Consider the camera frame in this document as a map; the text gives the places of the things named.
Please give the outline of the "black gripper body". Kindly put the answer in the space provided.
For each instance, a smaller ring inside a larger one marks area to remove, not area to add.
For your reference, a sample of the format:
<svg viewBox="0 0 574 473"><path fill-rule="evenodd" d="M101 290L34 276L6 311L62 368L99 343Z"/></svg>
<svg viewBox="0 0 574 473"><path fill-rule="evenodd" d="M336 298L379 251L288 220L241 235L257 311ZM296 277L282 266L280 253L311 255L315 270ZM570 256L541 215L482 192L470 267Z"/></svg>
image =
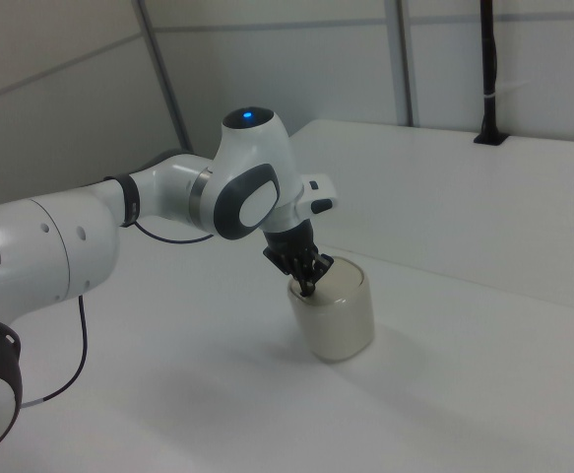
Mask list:
<svg viewBox="0 0 574 473"><path fill-rule="evenodd" d="M304 220L287 231L264 232L264 238L267 243L264 254L270 259L312 260L318 252L313 241L313 227L310 220Z"/></svg>

